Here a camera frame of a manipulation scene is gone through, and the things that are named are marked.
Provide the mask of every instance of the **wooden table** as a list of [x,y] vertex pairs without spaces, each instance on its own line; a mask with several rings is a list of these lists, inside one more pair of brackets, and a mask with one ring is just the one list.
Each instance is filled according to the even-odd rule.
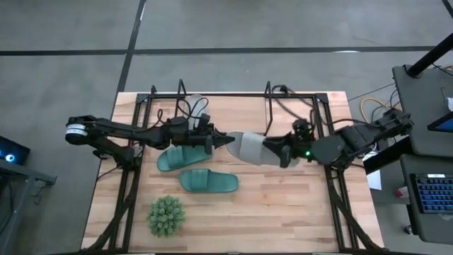
[[[351,117],[345,92],[323,93],[328,94],[333,120]],[[132,122],[136,95],[118,94],[112,121]],[[210,96],[208,99],[210,103],[207,109],[211,121],[222,132],[265,131],[268,105],[264,98]],[[164,119],[174,114],[175,99],[152,102],[149,125],[156,122],[156,113],[160,108],[164,110]],[[282,102],[308,118],[310,108],[297,99],[282,99]],[[283,135],[292,130],[294,118],[275,102],[273,113],[273,125],[268,135]],[[338,123],[335,128],[350,124]],[[113,140],[125,144],[124,140]],[[236,174],[240,182],[239,189],[233,193],[195,194],[184,191],[180,186],[180,170],[164,173],[156,168],[160,153],[149,147],[144,150],[130,252],[338,250],[322,166],[304,160],[293,169],[254,166],[239,161],[228,153],[226,147],[220,147],[210,160],[186,168],[209,168]],[[113,161],[104,161],[100,174],[114,166]],[[82,248],[94,243],[112,219],[120,177],[121,170],[117,170],[97,183]],[[373,241],[383,246],[365,172],[361,168],[350,167],[345,172],[345,179],[353,215]],[[157,198],[166,195],[180,198],[185,206],[187,220],[178,236],[164,239],[151,235],[146,217],[149,206]],[[122,227],[124,223],[120,227],[119,240],[122,240]],[[342,228],[349,247],[343,218]]]

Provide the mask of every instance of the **white paper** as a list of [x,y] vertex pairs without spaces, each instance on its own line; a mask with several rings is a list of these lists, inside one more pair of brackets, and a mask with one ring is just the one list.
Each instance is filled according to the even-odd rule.
[[447,98],[448,99],[448,109],[453,111],[453,98]]
[[[376,152],[370,152],[369,154],[366,154],[365,157],[363,157],[363,161],[369,159],[370,157],[373,157],[377,155]],[[367,175],[367,180],[368,180],[368,186],[369,188],[381,191],[382,190],[382,184],[381,184],[381,170],[376,170],[370,174]]]

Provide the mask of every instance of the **computer monitor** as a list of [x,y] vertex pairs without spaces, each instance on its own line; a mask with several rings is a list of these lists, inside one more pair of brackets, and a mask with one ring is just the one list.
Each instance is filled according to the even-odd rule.
[[438,132],[453,132],[453,112],[428,125],[428,130]]
[[12,164],[24,165],[30,149],[0,136],[0,159]]

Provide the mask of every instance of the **blue light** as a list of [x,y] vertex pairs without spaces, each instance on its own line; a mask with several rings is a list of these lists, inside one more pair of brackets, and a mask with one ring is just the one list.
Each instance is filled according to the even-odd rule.
[[13,162],[14,159],[15,159],[15,157],[14,157],[14,155],[12,155],[12,154],[8,154],[8,155],[6,155],[5,159],[6,159],[8,162]]

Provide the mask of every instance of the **keyboard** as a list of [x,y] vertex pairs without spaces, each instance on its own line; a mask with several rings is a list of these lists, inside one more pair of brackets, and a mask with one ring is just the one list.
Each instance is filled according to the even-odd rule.
[[453,175],[414,174],[421,213],[453,214]]

